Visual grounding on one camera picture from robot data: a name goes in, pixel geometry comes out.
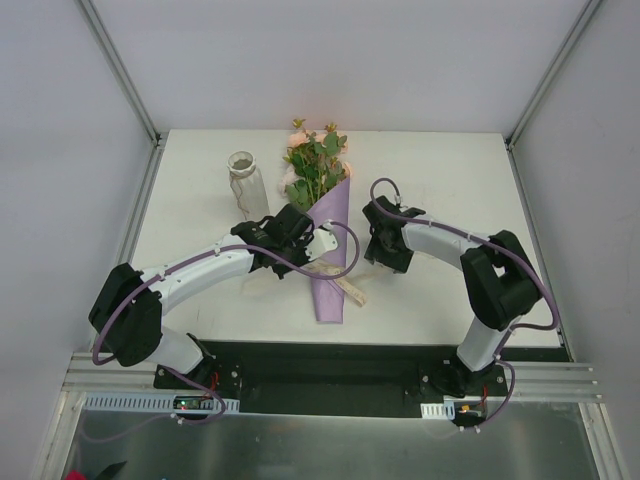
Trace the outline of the purple wrapping paper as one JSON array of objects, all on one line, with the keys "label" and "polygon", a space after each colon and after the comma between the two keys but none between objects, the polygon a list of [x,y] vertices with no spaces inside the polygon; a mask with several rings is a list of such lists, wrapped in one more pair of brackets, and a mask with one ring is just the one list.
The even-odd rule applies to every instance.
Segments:
[{"label": "purple wrapping paper", "polygon": [[[348,224],[349,217],[350,178],[342,180],[326,193],[309,210],[316,226],[328,220]],[[347,265],[347,231],[338,226],[333,227],[339,247],[325,254],[321,260],[333,268]],[[344,291],[334,280],[311,280],[311,290],[316,321],[320,324],[342,324]]]}]

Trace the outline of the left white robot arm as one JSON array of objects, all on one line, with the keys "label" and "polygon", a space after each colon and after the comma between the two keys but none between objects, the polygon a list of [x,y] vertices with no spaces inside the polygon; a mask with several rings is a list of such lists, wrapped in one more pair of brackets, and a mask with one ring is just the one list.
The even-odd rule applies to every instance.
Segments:
[{"label": "left white robot arm", "polygon": [[176,371],[188,388],[204,387],[211,365],[193,336],[163,324],[175,307],[229,280],[261,268],[280,278],[310,262],[311,217],[287,204],[276,215],[245,221],[213,245],[191,257],[136,270],[128,263],[114,267],[89,313],[98,333],[93,360],[117,361],[123,367],[150,361]]}]

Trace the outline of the pink flowers with green leaves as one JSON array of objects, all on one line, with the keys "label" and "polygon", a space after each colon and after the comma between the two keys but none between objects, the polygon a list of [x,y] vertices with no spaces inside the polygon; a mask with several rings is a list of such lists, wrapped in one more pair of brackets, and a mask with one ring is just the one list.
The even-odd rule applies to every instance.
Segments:
[{"label": "pink flowers with green leaves", "polygon": [[287,168],[279,189],[290,203],[308,211],[352,176],[351,167],[343,159],[349,140],[333,122],[322,131],[308,128],[303,118],[294,118],[292,126],[283,156]]}]

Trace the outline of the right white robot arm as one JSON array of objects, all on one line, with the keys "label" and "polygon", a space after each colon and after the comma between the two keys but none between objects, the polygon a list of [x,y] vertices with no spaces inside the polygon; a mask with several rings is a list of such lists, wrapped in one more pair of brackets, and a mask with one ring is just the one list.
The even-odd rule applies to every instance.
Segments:
[{"label": "right white robot arm", "polygon": [[502,230],[474,240],[468,232],[438,227],[421,209],[403,210],[384,196],[371,200],[363,214],[371,235],[364,258],[370,263],[404,274],[413,256],[425,253],[462,272],[474,318],[455,354],[429,378],[444,395],[473,394],[484,385],[509,329],[542,298],[517,236]]}]

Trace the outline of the cream printed ribbon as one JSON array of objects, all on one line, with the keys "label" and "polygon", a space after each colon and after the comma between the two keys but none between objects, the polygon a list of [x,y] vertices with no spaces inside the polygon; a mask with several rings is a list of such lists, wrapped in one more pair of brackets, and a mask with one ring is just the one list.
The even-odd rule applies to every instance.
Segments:
[{"label": "cream printed ribbon", "polygon": [[[316,260],[304,266],[303,270],[324,276],[342,273],[345,268],[327,263],[324,260]],[[364,285],[373,279],[390,274],[391,271],[383,266],[371,266],[363,273],[342,276],[330,282],[330,286],[345,296],[354,304],[363,307],[368,300]],[[255,272],[242,281],[240,292],[247,296],[259,296],[271,293],[277,289],[281,281],[267,271]]]}]

